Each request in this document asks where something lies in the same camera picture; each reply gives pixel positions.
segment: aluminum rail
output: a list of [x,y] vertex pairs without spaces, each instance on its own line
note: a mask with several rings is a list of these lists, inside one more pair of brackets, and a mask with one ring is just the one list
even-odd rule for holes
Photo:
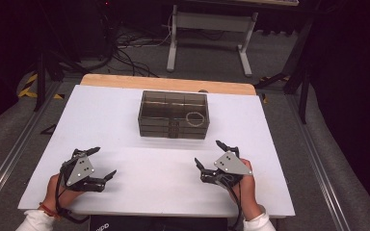
[[17,161],[19,160],[20,156],[23,154],[23,151],[32,136],[32,132],[34,131],[36,125],[38,124],[43,112],[46,110],[47,106],[49,105],[52,96],[57,92],[57,89],[60,86],[60,82],[53,82],[46,94],[47,100],[41,105],[41,108],[32,114],[29,118],[26,126],[22,130],[21,134],[19,135],[18,139],[16,140],[13,148],[9,152],[7,158],[0,166],[0,192],[4,187],[6,181],[10,177]]
[[300,132],[304,137],[305,144],[308,148],[308,157],[314,173],[317,177],[318,183],[320,184],[321,191],[324,198],[326,199],[327,205],[335,223],[335,227],[339,231],[349,231],[351,230],[348,221],[345,218],[344,212],[341,209],[338,198],[336,196],[335,190],[327,176],[326,170],[324,169],[323,163],[319,157],[317,149],[314,145],[313,139],[308,132],[306,125],[302,124],[299,113],[297,112],[298,103],[294,98],[294,95],[285,95],[290,109],[293,111],[295,120],[300,128]]

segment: cable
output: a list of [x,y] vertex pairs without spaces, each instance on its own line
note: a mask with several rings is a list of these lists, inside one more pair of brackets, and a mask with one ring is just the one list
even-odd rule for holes
[[234,200],[236,201],[236,204],[239,210],[235,223],[231,227],[229,227],[230,230],[236,231],[236,228],[239,225],[240,217],[242,216],[242,202],[241,200],[237,198],[235,191],[228,184],[226,184],[226,187],[232,194]]
[[154,77],[157,77],[159,78],[158,75],[154,74],[153,72],[151,72],[149,70],[149,66],[146,65],[146,64],[142,64],[142,63],[138,63],[138,62],[133,62],[131,60],[131,58],[128,56],[127,53],[123,52],[122,50],[118,49],[117,48],[117,52],[116,52],[116,55],[113,56],[116,60],[122,62],[123,64],[127,64],[127,65],[130,65],[132,66],[132,76],[135,76],[135,74],[138,72],[140,73],[142,76],[145,76],[141,70],[144,70],[147,72],[147,77],[149,77],[150,75],[154,76]]
[[[168,25],[171,24],[171,20],[172,20],[172,14],[168,18]],[[119,35],[119,37],[117,39],[118,48],[123,49],[123,48],[131,48],[131,47],[137,48],[137,47],[148,47],[148,46],[155,47],[155,46],[159,46],[159,45],[161,45],[165,42],[170,43],[168,41],[168,38],[172,34],[171,27],[169,26],[168,29],[169,29],[169,32],[163,39],[146,38],[143,35],[134,35],[134,33],[131,34],[131,32],[124,32],[121,35]],[[147,42],[144,43],[144,44],[133,44],[133,43],[144,42],[144,41],[147,41]]]
[[131,71],[131,69],[117,69],[117,68],[115,68],[115,67],[112,67],[112,66],[110,66],[110,65],[106,65],[107,67],[109,67],[110,69],[113,69],[113,70],[115,70],[115,71]]
[[[218,32],[218,33],[207,33],[203,30],[200,30],[200,29],[181,29],[180,30],[180,33],[178,33],[178,35],[182,35],[182,34],[185,34],[185,33],[195,33],[197,35],[200,35],[206,39],[209,39],[209,40],[219,40],[222,38],[222,36],[225,34],[225,31],[221,31],[221,32]],[[211,38],[209,36],[213,36],[213,35],[219,35],[217,38]]]
[[59,216],[61,216],[63,218],[66,218],[66,219],[68,219],[68,220],[70,220],[74,223],[84,223],[84,222],[86,222],[86,220],[88,220],[90,218],[90,216],[86,216],[85,218],[82,218],[82,219],[74,218],[70,215],[71,214],[70,210],[62,208],[62,206],[60,205],[59,198],[63,194],[63,192],[61,194],[59,194],[59,188],[60,188],[60,183],[62,181],[62,177],[64,175],[64,170],[65,169],[63,167],[61,167],[60,173],[59,173],[59,178],[58,178],[58,181],[57,181],[57,184],[56,184],[56,191],[55,191],[56,211],[57,211]]

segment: dark background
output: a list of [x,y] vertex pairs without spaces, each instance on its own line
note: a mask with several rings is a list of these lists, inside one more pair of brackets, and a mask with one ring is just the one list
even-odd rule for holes
[[[101,16],[97,18],[97,8],[81,8],[96,10],[88,13],[95,23],[86,20],[82,22],[86,27],[74,26],[79,21],[75,20],[78,19],[78,11],[75,12],[76,17],[70,17],[59,10],[64,10],[65,5],[54,4],[43,7],[52,11],[44,15],[38,2],[0,1],[0,115],[16,103],[17,85],[24,74],[34,68],[42,47],[56,49],[73,60],[89,56],[97,58],[102,53],[105,44],[102,33],[106,25]],[[68,3],[80,6],[77,0]],[[170,10],[169,6],[156,1],[112,3],[117,7],[118,20],[151,34],[159,33],[161,28],[158,25],[166,23],[167,11]],[[91,34],[99,46],[91,46],[93,41],[76,44],[75,38],[84,32],[68,30],[88,28],[88,24],[96,31]],[[262,13],[255,30],[289,34],[300,31],[302,25],[300,16],[282,20],[277,13]],[[44,42],[40,35],[50,38],[49,42]],[[311,66],[311,84],[324,119],[370,194],[370,1],[351,1],[339,14],[318,17],[304,48],[303,59]]]

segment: gray carpet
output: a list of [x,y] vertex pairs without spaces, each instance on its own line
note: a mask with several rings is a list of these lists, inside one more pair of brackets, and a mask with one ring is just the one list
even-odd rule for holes
[[[124,51],[133,61],[147,64],[152,72],[161,77],[255,84],[260,77],[273,76],[281,71],[296,37],[263,37],[260,33],[254,33],[248,49],[253,72],[250,79],[244,76],[235,52],[235,47],[242,38],[242,34],[238,33],[225,33],[219,40],[208,40],[192,33],[181,35],[173,73],[166,71],[168,44],[126,48]],[[85,65],[91,64],[93,62],[85,62]],[[129,66],[113,60],[109,66],[104,66],[95,73],[129,75],[131,72]],[[22,212],[16,209],[17,203],[50,139],[50,136],[41,135],[40,132],[58,122],[73,86],[79,83],[78,75],[68,74],[66,77],[58,90],[58,93],[66,95],[66,99],[50,101],[0,192],[0,230],[14,230],[24,219]],[[28,76],[25,76],[20,83],[20,88],[27,78]],[[276,83],[275,86],[280,87],[282,83]],[[336,230],[328,204],[308,159],[307,148],[294,117],[295,112],[290,109],[286,96],[279,91],[267,92],[266,95],[268,103],[263,104],[263,109],[296,210],[294,217],[272,222],[278,226],[278,230]],[[0,116],[0,165],[33,113],[34,106],[34,98],[22,97],[16,105]],[[312,90],[307,103],[306,127],[316,144],[349,226],[352,230],[370,230],[370,198],[326,127]],[[88,230],[88,224],[77,225],[63,219],[56,223],[55,230]]]

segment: black cable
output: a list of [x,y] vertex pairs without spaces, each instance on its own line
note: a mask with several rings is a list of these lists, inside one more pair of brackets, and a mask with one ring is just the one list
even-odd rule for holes
[[124,55],[125,55],[125,57],[127,57],[128,61],[130,62],[131,66],[132,66],[132,68],[133,68],[133,76],[135,76],[135,65],[134,65],[133,61],[131,60],[131,58],[128,56],[128,54],[127,54],[127,53],[125,53],[125,52],[123,52],[123,51],[121,51],[121,50],[117,50],[117,54],[118,54],[119,52],[121,52],[122,54],[124,54]]
[[131,71],[131,69],[117,69],[117,68],[112,67],[112,66],[110,66],[110,65],[108,65],[108,64],[107,64],[107,67],[109,67],[110,69],[113,69],[113,70],[115,70],[115,71]]
[[[236,231],[236,228],[237,228],[237,226],[240,222],[240,217],[242,216],[242,200],[241,199],[239,200],[237,198],[237,195],[236,195],[235,191],[228,184],[225,184],[225,186],[226,186],[227,190],[230,191],[230,193],[232,194],[232,196],[233,196],[233,198],[234,198],[234,200],[237,204],[238,210],[239,210],[235,223],[231,227],[228,227],[230,230]],[[240,198],[242,198],[241,194],[242,193],[241,193],[241,190],[240,190],[240,183],[239,183],[239,197]]]
[[63,171],[64,171],[64,168],[61,167],[60,173],[59,173],[59,178],[58,178],[58,181],[57,181],[57,184],[56,184],[56,191],[55,191],[56,211],[57,211],[59,216],[61,216],[63,218],[66,218],[66,219],[68,219],[68,220],[70,220],[74,223],[84,223],[84,222],[86,222],[86,220],[88,220],[90,218],[90,216],[86,216],[85,218],[82,218],[82,219],[73,218],[70,215],[71,211],[68,210],[68,209],[62,208],[62,206],[60,205],[59,198],[65,192],[65,191],[62,191],[62,193],[59,194],[60,183],[61,183],[62,177],[64,175]]
[[[133,69],[132,69],[132,71],[133,71],[133,76],[135,76],[135,73],[136,73],[136,72],[139,72],[139,73],[141,73],[141,74],[142,74],[142,72],[141,72],[140,70],[144,70],[144,71],[146,71],[146,72],[148,73],[147,77],[149,77],[150,75],[152,75],[153,77],[159,78],[159,76],[158,76],[158,75],[154,74],[153,72],[151,72],[151,71],[149,70],[149,67],[148,67],[146,64],[142,64],[142,63],[138,63],[138,62],[133,62],[133,61],[131,60],[131,58],[128,56],[128,54],[127,54],[127,53],[125,53],[125,52],[123,52],[123,51],[121,51],[121,50],[119,50],[119,49],[118,49],[118,51],[119,51],[119,52],[121,52],[122,54],[124,54],[124,56],[125,56],[125,57],[127,57],[127,58],[124,58],[124,57],[120,56],[120,55],[119,55],[119,53],[117,53],[117,55],[115,55],[115,56],[113,56],[113,57],[114,57],[116,60],[118,60],[118,61],[122,62],[123,64],[127,64],[127,65],[132,66],[132,67],[133,67]],[[136,65],[136,64],[144,65],[146,69],[145,69],[145,68],[143,68],[143,67],[141,67],[141,66],[138,66],[138,65]]]
[[[135,31],[123,32],[120,35],[118,35],[116,39],[117,46],[120,49],[124,49],[128,47],[143,47],[146,45],[160,45],[164,42],[167,42],[166,40],[168,38],[166,37],[164,39],[156,39],[155,37],[150,38],[144,33],[140,33],[140,34],[138,33],[135,34],[135,33],[136,33]],[[133,44],[133,42],[138,42],[139,39],[147,39],[147,40],[144,40],[144,42],[140,44]]]
[[[204,32],[202,30],[198,30],[198,29],[185,29],[185,30],[180,30],[178,32],[178,35],[182,35],[182,34],[185,34],[185,33],[194,33],[194,34],[197,34],[197,35],[200,35],[206,39],[210,39],[210,40],[219,40],[222,38],[222,36],[225,34],[225,31],[221,31],[219,33],[207,33],[207,32]],[[212,35],[219,35],[217,38],[211,38],[209,36],[212,36]]]
[[[127,53],[125,53],[125,52],[123,52],[123,51],[121,51],[121,50],[119,50],[119,52],[122,52],[126,57],[128,57],[128,54]],[[128,61],[128,62],[130,62],[130,63],[132,63],[132,64],[141,64],[141,65],[143,65],[145,68],[146,68],[146,72],[148,72],[148,77],[149,77],[149,66],[148,65],[146,65],[146,64],[142,64],[142,63],[138,63],[138,62],[132,62],[131,60],[127,60],[127,59],[125,59],[124,57],[122,57],[122,56],[119,56],[119,58],[121,58],[122,60],[124,60],[124,61]],[[137,70],[141,75],[143,75],[143,76],[145,76],[140,70]]]

